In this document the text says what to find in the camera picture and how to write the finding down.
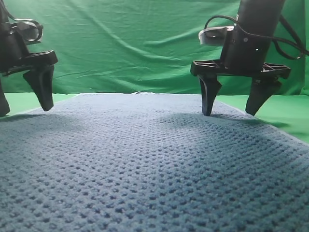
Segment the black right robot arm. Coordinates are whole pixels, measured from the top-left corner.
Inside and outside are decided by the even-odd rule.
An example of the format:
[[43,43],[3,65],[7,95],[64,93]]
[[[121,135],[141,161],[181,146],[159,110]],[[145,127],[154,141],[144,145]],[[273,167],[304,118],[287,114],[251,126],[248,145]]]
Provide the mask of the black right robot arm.
[[280,89],[278,79],[288,78],[290,68],[265,60],[283,5],[282,0],[242,0],[233,26],[205,27],[199,32],[201,44],[222,46],[219,59],[191,64],[191,74],[200,81],[203,115],[211,115],[222,87],[218,76],[251,78],[245,111],[252,116]]

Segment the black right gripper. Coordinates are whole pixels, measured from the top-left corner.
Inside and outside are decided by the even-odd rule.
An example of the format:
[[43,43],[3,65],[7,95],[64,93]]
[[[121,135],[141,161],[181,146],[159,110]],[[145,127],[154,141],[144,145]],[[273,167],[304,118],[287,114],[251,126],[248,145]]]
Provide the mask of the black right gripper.
[[245,112],[252,116],[258,112],[280,89],[281,82],[277,78],[287,79],[291,72],[285,65],[265,62],[269,46],[270,43],[245,36],[234,27],[226,35],[219,59],[191,63],[190,73],[198,76],[200,81],[203,115],[211,115],[215,98],[222,87],[218,75],[262,78],[252,79],[245,107]]

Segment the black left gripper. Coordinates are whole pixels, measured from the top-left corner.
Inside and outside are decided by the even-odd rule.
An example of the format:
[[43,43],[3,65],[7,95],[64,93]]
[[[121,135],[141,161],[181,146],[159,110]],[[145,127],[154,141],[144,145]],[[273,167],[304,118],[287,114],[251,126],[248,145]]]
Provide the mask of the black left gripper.
[[[25,71],[23,78],[35,93],[41,108],[53,108],[53,74],[58,62],[55,51],[31,53],[18,27],[6,22],[0,25],[0,73],[9,76]],[[0,82],[0,116],[10,112],[10,106]]]

